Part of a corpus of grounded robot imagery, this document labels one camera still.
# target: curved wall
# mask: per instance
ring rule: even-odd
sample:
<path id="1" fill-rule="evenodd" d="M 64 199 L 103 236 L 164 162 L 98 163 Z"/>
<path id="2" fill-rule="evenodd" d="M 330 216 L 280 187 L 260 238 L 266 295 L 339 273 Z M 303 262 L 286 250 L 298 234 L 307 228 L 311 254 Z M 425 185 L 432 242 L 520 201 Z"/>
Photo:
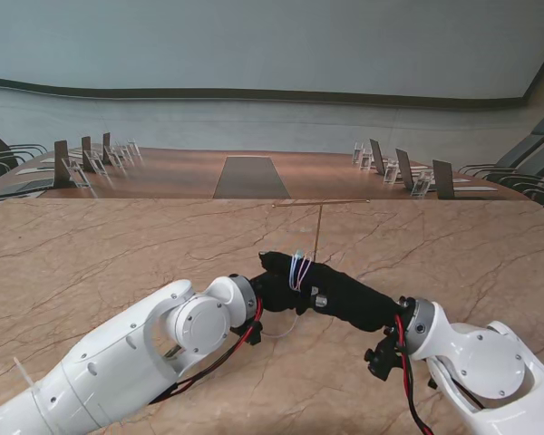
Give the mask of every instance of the curved wall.
<path id="1" fill-rule="evenodd" d="M 135 138 L 141 146 L 188 150 L 350 152 L 375 138 L 384 153 L 407 150 L 423 163 L 496 161 L 544 116 L 544 78 L 524 107 L 433 111 L 277 101 L 114 101 L 0 89 L 0 138 L 8 144 L 56 140 L 78 147 Z"/>
<path id="2" fill-rule="evenodd" d="M 509 99 L 543 62 L 544 0 L 0 0 L 0 79 L 52 86 Z"/>

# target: clear acrylic stand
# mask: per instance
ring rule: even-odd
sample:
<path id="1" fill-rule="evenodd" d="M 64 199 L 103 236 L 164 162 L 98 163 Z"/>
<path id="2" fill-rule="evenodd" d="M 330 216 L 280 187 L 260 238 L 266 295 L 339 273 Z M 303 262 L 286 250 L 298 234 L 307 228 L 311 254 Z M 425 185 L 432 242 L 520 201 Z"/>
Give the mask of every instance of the clear acrylic stand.
<path id="1" fill-rule="evenodd" d="M 107 150 L 107 154 L 109 155 L 109 160 L 111 161 L 111 164 L 113 167 L 117 169 L 122 169 L 123 164 L 121 163 L 121 159 L 115 152 L 113 148 L 111 148 L 111 145 L 105 145 L 105 149 Z"/>
<path id="2" fill-rule="evenodd" d="M 119 157 L 123 158 L 124 160 L 128 160 L 132 164 L 133 157 L 131 156 L 131 153 L 129 152 L 129 146 L 121 145 L 117 141 L 115 141 L 115 144 L 116 144 L 117 154 L 119 155 Z"/>
<path id="3" fill-rule="evenodd" d="M 361 150 L 364 148 L 364 143 L 355 142 L 355 149 L 353 150 L 353 164 L 358 164 L 361 159 Z"/>
<path id="4" fill-rule="evenodd" d="M 422 170 L 419 174 L 419 178 L 413 185 L 411 196 L 417 199 L 425 198 L 425 194 L 429 190 L 433 181 L 433 169 Z"/>
<path id="5" fill-rule="evenodd" d="M 360 170 L 369 170 L 371 164 L 373 163 L 373 150 L 370 148 L 364 148 L 361 150 L 361 164 L 359 165 Z"/>
<path id="6" fill-rule="evenodd" d="M 399 162 L 397 160 L 387 160 L 387 166 L 384 170 L 383 184 L 394 184 L 399 173 Z"/>
<path id="7" fill-rule="evenodd" d="M 131 154 L 133 156 L 141 157 L 141 152 L 139 151 L 139 147 L 137 146 L 135 139 L 127 140 L 127 143 L 131 147 Z"/>
<path id="8" fill-rule="evenodd" d="M 75 184 L 77 188 L 89 188 L 91 183 L 84 175 L 81 166 L 76 160 L 71 159 L 62 159 L 63 165 L 71 176 L 71 181 Z"/>
<path id="9" fill-rule="evenodd" d="M 102 164 L 101 156 L 97 151 L 85 150 L 83 152 L 87 156 L 87 159 L 91 162 L 91 166 L 94 169 L 95 173 L 103 175 L 105 177 L 109 177 L 109 174 L 107 174 L 107 169 L 105 169 L 104 165 Z"/>

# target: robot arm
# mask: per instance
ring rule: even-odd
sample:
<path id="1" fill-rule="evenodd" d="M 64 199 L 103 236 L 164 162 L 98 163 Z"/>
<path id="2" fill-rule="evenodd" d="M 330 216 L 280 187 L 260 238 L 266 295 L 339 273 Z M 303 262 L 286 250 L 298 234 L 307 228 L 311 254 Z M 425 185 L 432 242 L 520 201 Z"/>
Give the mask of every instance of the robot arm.
<path id="1" fill-rule="evenodd" d="M 450 324 L 435 302 L 409 305 L 407 352 L 427 362 L 472 433 L 544 434 L 544 365 L 508 326 Z"/>
<path id="2" fill-rule="evenodd" d="M 289 256 L 260 257 L 269 273 L 288 281 Z M 435 302 L 402 298 L 397 304 L 326 265 L 313 263 L 303 282 L 292 303 L 300 313 L 312 308 L 367 332 L 384 328 L 387 336 L 365 355 L 374 376 L 386 381 L 393 367 L 402 368 L 399 353 L 425 360 L 436 387 L 472 433 L 544 434 L 544 365 L 506 325 L 450 324 Z M 432 433 L 423 426 L 423 433 Z"/>
<path id="3" fill-rule="evenodd" d="M 84 434 L 120 421 L 256 314 L 243 276 L 217 278 L 200 294 L 188 280 L 168 284 L 85 335 L 42 380 L 2 405 L 0 434 Z M 157 326 L 177 344 L 173 352 L 155 349 Z"/>
<path id="4" fill-rule="evenodd" d="M 184 373 L 217 350 L 230 330 L 246 330 L 238 343 L 256 331 L 247 325 L 262 307 L 298 314 L 312 308 L 368 332 L 385 327 L 387 336 L 365 356 L 373 375 L 386 380 L 401 367 L 398 353 L 425 360 L 436 387 L 473 433 L 544 434 L 544 365 L 506 325 L 450 324 L 436 303 L 397 304 L 328 266 L 303 268 L 304 259 L 299 270 L 310 271 L 291 288 L 290 257 L 260 257 L 267 271 L 250 281 L 220 277 L 201 294 L 187 280 L 164 286 L 85 335 L 36 384 L 21 368 L 30 387 L 0 407 L 0 434 L 83 434 L 170 397 Z M 153 346 L 157 325 L 176 342 L 164 355 Z"/>

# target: conference table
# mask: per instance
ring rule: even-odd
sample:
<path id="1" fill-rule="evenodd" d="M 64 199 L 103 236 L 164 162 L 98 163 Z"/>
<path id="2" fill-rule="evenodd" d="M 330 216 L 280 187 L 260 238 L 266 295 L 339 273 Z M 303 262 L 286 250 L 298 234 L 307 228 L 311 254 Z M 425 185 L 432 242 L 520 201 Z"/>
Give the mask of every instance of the conference table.
<path id="1" fill-rule="evenodd" d="M 0 205 L 0 404 L 28 387 L 14 357 L 37 381 L 85 334 L 165 284 L 187 278 L 202 291 L 217 276 L 256 276 L 257 253 L 273 249 L 308 251 L 395 300 L 436 301 L 452 322 L 500 320 L 544 363 L 540 205 L 212 199 L 216 182 L 206 181 L 204 198 L 21 198 Z M 264 332 L 286 332 L 294 316 L 265 313 Z M 184 394 L 96 433 L 419 433 L 401 371 L 382 382 L 367 370 L 364 353 L 383 337 L 308 310 L 286 337 L 241 346 Z M 223 349 L 235 340 L 230 334 Z M 468 433 L 442 394 L 427 387 L 424 362 L 413 364 L 413 376 L 417 411 L 434 432 Z"/>
<path id="2" fill-rule="evenodd" d="M 48 172 L 15 174 L 21 169 L 48 166 L 42 160 L 51 157 L 52 152 L 41 155 L 8 172 L 0 178 L 0 189 L 48 177 Z M 348 154 L 141 148 L 141 156 L 134 157 L 132 164 L 125 162 L 123 169 L 106 169 L 109 177 L 86 174 L 92 188 L 48 190 L 41 198 L 411 198 L 400 180 L 384 185 L 383 177 L 374 169 L 361 171 Z M 457 173 L 455 178 L 471 181 L 462 185 L 497 189 L 460 192 L 459 198 L 526 199 L 519 192 L 483 179 Z M 437 196 L 430 192 L 426 198 Z"/>

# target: beige marble surface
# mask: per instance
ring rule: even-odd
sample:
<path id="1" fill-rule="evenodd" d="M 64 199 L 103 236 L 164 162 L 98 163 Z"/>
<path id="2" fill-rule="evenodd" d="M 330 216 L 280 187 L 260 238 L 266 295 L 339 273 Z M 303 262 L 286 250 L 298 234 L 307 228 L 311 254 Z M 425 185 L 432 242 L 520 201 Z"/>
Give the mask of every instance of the beige marble surface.
<path id="1" fill-rule="evenodd" d="M 200 290 L 216 276 L 254 276 L 258 251 L 312 250 L 317 230 L 318 261 L 392 297 L 435 300 L 453 321 L 502 320 L 544 362 L 544 211 L 536 204 L 275 202 L 0 205 L 0 403 L 25 388 L 14 356 L 39 379 L 93 327 L 162 284 L 188 278 Z M 292 319 L 266 314 L 265 331 L 281 333 Z M 185 394 L 101 432 L 418 433 L 401 374 L 385 383 L 366 370 L 364 351 L 381 338 L 306 313 L 288 337 L 243 346 Z M 437 435 L 466 433 L 446 400 L 426 387 L 424 364 L 414 366 L 423 419 Z"/>

